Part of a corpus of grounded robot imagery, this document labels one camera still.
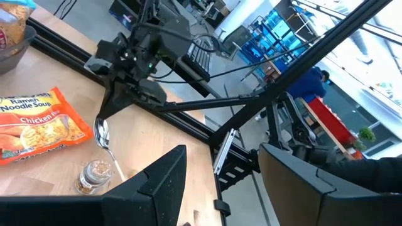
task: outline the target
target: black bracket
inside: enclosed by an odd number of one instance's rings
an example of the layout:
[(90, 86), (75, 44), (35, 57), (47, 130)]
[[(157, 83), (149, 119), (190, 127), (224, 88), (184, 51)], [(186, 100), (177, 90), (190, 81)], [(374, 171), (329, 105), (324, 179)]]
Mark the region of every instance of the black bracket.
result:
[(228, 217), (232, 214), (229, 204), (223, 202), (222, 200), (214, 200), (214, 207), (216, 210), (219, 210), (225, 217)]

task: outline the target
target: ramen noodle soup package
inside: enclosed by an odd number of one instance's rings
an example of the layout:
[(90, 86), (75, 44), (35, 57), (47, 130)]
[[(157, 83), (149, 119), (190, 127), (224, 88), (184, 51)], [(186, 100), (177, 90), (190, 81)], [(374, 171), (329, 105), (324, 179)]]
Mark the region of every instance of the ramen noodle soup package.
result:
[(58, 88), (44, 94), (0, 97), (0, 165), (91, 137), (90, 127)]
[(0, 55), (24, 40), (25, 21), (35, 8), (32, 0), (0, 0)]

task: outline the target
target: blue shirt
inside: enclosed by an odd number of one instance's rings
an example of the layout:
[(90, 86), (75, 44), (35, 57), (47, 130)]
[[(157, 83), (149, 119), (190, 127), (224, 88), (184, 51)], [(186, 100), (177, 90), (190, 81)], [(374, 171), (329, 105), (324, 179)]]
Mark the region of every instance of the blue shirt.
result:
[(294, 99), (301, 97), (307, 99), (306, 102), (311, 102), (316, 96), (324, 97), (327, 91), (322, 86), (322, 77), (321, 69), (312, 67), (287, 91)]

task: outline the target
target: black cable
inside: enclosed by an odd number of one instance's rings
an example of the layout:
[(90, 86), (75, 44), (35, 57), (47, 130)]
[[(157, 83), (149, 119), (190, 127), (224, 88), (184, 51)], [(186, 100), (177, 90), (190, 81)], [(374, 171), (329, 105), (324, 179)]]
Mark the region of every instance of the black cable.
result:
[(73, 4), (71, 5), (70, 9), (67, 10), (67, 12), (61, 17), (61, 20), (64, 19), (64, 17), (67, 16), (67, 14), (71, 11), (71, 9), (74, 7), (75, 3), (77, 3), (77, 0), (74, 0)]
[(61, 19), (61, 20), (63, 20), (62, 17), (63, 17), (63, 13), (64, 13), (65, 9), (66, 9), (72, 2), (73, 2), (73, 1), (70, 0), (70, 1), (64, 6), (63, 11), (62, 11), (62, 13), (61, 13), (61, 15), (60, 15), (60, 19)]
[(63, 4), (65, 3), (66, 0), (63, 0), (63, 2), (58, 6), (57, 10), (55, 11), (55, 13), (53, 13), (54, 16), (56, 16), (56, 14), (58, 13), (58, 11), (60, 10), (60, 8), (63, 6)]
[[(288, 51), (286, 51), (286, 52), (283, 52), (283, 53), (281, 53), (281, 54), (279, 54), (279, 55), (277, 55), (277, 56), (274, 56), (274, 57), (272, 57), (272, 58), (263, 60), (263, 61), (258, 62), (258, 63), (253, 63), (253, 64), (250, 64), (250, 65), (247, 65), (247, 66), (235, 68), (235, 69), (229, 70), (229, 71), (227, 71), (227, 72), (219, 73), (219, 74), (217, 74), (217, 75), (213, 75), (213, 76), (209, 77), (209, 79), (211, 79), (211, 78), (216, 78), (216, 77), (223, 76), (223, 75), (227, 75), (228, 73), (236, 72), (236, 71), (238, 71), (238, 70), (242, 70), (242, 69), (246, 69), (246, 68), (258, 66), (258, 65), (261, 65), (261, 64), (266, 63), (266, 62), (270, 62), (271, 60), (275, 60), (275, 59), (277, 59), (277, 58), (279, 58), (279, 57), (282, 57), (282, 56), (285, 55), (285, 54), (291, 53), (291, 52), (293, 52), (293, 51), (295, 51), (295, 50), (298, 50), (298, 49), (300, 49), (300, 48), (302, 48), (302, 47), (305, 47), (305, 46), (307, 46), (308, 44), (310, 44), (310, 43), (316, 41), (317, 39), (319, 39), (319, 38), (321, 38), (321, 37), (322, 37), (322, 36), (318, 36), (318, 37), (312, 39), (311, 41), (306, 42), (305, 44), (303, 44), (303, 45), (301, 45), (301, 46), (298, 46), (298, 47), (296, 47), (296, 48), (293, 48), (293, 49), (291, 49), (291, 50), (288, 50)], [(181, 83), (192, 84), (192, 83), (197, 83), (197, 82), (205, 81), (205, 79), (204, 79), (204, 78), (201, 78), (201, 79), (194, 80), (194, 81), (189, 81), (189, 82), (161, 81), (161, 80), (155, 80), (155, 81), (156, 81), (156, 82), (161, 82), (161, 83), (172, 83), (172, 84), (181, 84)]]
[(155, 77), (155, 76), (150, 75), (150, 77), (153, 78), (153, 79), (162, 79), (162, 78), (166, 78), (167, 76), (169, 76), (169, 75), (171, 75), (171, 74), (173, 73), (173, 71), (174, 71), (174, 69), (175, 69), (175, 66), (176, 66), (176, 62), (173, 62), (173, 67), (171, 68), (170, 72), (167, 73), (166, 75), (162, 75), (162, 76), (160, 76), (160, 77)]
[[(144, 27), (144, 28), (148, 28), (148, 29), (151, 29), (151, 30), (162, 31), (162, 32), (164, 32), (164, 33), (166, 33), (166, 34), (172, 35), (172, 36), (174, 36), (174, 37), (176, 37), (176, 38), (179, 38), (179, 39), (181, 39), (181, 40), (188, 41), (188, 42), (192, 42), (195, 46), (197, 46), (197, 47), (200, 48), (201, 50), (206, 51), (206, 52), (209, 52), (209, 53), (213, 53), (213, 52), (216, 52), (216, 51), (217, 51), (217, 46), (218, 46), (218, 45), (214, 45), (214, 48), (213, 48), (213, 49), (206, 49), (206, 48), (200, 46), (198, 43), (194, 42), (194, 40), (193, 40), (192, 38), (184, 37), (183, 35), (181, 35), (181, 34), (175, 32), (175, 31), (172, 31), (172, 30), (163, 28), (163, 27), (161, 27), (161, 26), (159, 26), (159, 25), (150, 24), (150, 23), (141, 23), (141, 24), (134, 24), (134, 25), (133, 25), (133, 29), (134, 29), (134, 28), (137, 28), (137, 27)], [(214, 41), (215, 44), (216, 44), (216, 43), (219, 43), (218, 39), (217, 39), (216, 37), (214, 37), (213, 35), (210, 35), (210, 34), (201, 34), (201, 35), (197, 35), (198, 38), (199, 38), (199, 37), (204, 37), (204, 36), (211, 38), (211, 40)]]

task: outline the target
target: metal spoon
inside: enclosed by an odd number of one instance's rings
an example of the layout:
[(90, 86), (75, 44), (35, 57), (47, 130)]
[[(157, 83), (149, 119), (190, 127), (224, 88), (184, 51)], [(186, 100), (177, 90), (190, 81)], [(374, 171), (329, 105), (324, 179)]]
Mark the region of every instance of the metal spoon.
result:
[(117, 171), (123, 181), (126, 181), (126, 177), (123, 174), (119, 163), (117, 162), (116, 157), (113, 152), (109, 149), (109, 127), (107, 126), (107, 122), (100, 117), (96, 117), (94, 123), (94, 135), (96, 143), (103, 149), (105, 149), (110, 156), (112, 157), (113, 163), (116, 165)]

